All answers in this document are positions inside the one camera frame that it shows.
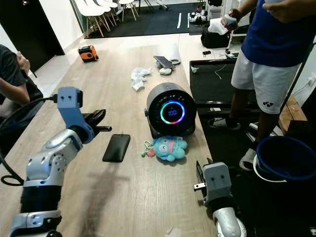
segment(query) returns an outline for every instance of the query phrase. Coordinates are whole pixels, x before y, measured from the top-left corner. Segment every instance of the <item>blue bucket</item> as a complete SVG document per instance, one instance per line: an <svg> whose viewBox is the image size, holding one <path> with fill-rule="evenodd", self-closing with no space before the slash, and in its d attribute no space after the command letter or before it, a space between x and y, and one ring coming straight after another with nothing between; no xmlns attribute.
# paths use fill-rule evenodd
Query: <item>blue bucket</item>
<svg viewBox="0 0 316 237"><path fill-rule="evenodd" d="M256 171L266 179L304 181L316 176L316 153L285 136L268 137L257 147Z"/></svg>

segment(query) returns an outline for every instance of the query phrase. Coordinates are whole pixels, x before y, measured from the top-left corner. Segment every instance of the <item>person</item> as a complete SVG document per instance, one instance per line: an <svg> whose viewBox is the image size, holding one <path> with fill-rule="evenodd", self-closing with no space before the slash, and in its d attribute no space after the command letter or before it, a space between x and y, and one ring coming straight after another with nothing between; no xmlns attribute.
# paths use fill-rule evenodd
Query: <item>person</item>
<svg viewBox="0 0 316 237"><path fill-rule="evenodd" d="M28 77L29 70L30 62L21 52L15 54L0 44L0 123L21 106L43 98L41 91ZM30 107L19 119L13 119L0 131L3 154L11 149L41 105Z"/></svg>
<svg viewBox="0 0 316 237"><path fill-rule="evenodd" d="M316 34L316 0L246 0L239 9L231 9L229 15L239 22L254 8L232 75L235 93L230 115L208 122L214 128L240 129L238 117L250 92L255 90L261 115L257 137L239 162L245 170L252 168L258 143L276 126L286 93ZM237 28L237 24L226 25L224 19L222 24L230 31Z"/></svg>

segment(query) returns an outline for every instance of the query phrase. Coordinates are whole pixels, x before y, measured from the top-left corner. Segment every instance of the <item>black shirt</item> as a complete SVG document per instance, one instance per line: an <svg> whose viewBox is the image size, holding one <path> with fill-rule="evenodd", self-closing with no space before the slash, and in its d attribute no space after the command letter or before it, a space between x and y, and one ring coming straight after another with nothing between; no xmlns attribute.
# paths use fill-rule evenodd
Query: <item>black shirt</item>
<svg viewBox="0 0 316 237"><path fill-rule="evenodd" d="M31 101L43 97L33 81L24 71L20 70L16 54L2 44L0 44L0 78L14 86L26 84ZM5 97L0 94L0 105L4 102L4 99Z"/></svg>

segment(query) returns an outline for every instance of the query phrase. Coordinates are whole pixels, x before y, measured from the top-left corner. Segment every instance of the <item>white shorts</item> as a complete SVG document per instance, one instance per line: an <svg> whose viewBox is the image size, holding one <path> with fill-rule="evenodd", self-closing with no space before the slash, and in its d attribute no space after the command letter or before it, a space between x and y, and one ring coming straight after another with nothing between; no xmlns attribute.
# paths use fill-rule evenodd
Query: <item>white shorts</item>
<svg viewBox="0 0 316 237"><path fill-rule="evenodd" d="M255 90L259 108L267 114L279 114L298 67L299 65L276 68L256 64L250 62L240 51L232 76L232 86Z"/></svg>

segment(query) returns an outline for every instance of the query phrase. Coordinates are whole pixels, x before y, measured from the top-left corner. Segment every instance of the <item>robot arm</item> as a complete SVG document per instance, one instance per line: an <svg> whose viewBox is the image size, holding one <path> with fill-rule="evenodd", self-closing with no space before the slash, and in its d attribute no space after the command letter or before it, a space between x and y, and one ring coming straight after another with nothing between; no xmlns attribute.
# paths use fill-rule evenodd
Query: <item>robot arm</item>
<svg viewBox="0 0 316 237"><path fill-rule="evenodd" d="M105 110L81 114L82 92L74 87L62 87L57 95L57 107L66 128L50 139L29 159L27 177L21 196L21 213L12 221L9 237L61 237L56 231L61 221L58 203L64 175L69 163L100 131L111 127L97 127Z"/></svg>
<svg viewBox="0 0 316 237"><path fill-rule="evenodd" d="M231 205L231 180L228 167L222 163L206 164L203 169L197 162L197 179L199 184L193 186L194 191L201 190L203 203L213 212L216 224L216 235L221 237L246 237L246 229L240 219L235 216Z"/></svg>

